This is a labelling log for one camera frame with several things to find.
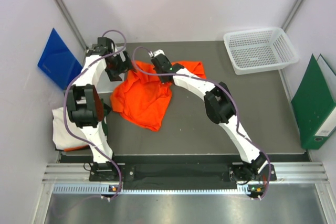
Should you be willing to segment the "orange t-shirt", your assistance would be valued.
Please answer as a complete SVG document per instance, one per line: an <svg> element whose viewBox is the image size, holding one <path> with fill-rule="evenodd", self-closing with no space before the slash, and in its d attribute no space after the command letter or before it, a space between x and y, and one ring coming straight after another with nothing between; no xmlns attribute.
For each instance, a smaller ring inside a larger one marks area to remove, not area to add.
<svg viewBox="0 0 336 224"><path fill-rule="evenodd" d="M131 70L110 96L112 109L125 120L157 132L173 96L171 85L161 83L157 76Z"/></svg>

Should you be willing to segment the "white plastic basket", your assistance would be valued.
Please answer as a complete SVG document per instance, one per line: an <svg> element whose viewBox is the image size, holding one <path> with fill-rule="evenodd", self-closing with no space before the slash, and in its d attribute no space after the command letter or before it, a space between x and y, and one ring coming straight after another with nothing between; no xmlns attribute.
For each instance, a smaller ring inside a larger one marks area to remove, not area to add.
<svg viewBox="0 0 336 224"><path fill-rule="evenodd" d="M226 33L223 41L237 75L281 70L299 61L288 35L278 27Z"/></svg>

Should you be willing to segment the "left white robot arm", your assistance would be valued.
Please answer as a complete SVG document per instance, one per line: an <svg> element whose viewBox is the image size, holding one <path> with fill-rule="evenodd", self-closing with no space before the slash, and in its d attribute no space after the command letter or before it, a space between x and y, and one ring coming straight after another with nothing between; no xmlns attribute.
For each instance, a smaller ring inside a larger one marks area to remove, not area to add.
<svg viewBox="0 0 336 224"><path fill-rule="evenodd" d="M99 97L97 84L103 74L110 81L121 81L120 75L132 70L129 54L119 48L99 52L93 50L86 58L84 68L65 92L64 125L73 138L84 142L92 151L90 180L95 182L116 181L121 177L115 163L113 150L108 144L106 117L111 107Z"/></svg>

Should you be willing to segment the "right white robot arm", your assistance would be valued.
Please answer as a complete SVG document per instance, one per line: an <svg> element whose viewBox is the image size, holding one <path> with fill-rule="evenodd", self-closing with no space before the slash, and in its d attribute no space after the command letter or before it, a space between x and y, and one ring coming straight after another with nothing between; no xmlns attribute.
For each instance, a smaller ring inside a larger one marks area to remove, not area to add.
<svg viewBox="0 0 336 224"><path fill-rule="evenodd" d="M219 125L229 135L230 139L239 151L243 161L245 178L236 175L238 182L257 180L264 174L264 168L268 165L267 158L249 139L244 129L238 129L238 116L234 103L231 100L228 88L224 83L215 85L197 75L189 72L181 64L171 64L164 60L159 63L152 60L154 70L159 74L159 79L172 82L195 94L204 101L206 115L215 124Z"/></svg>

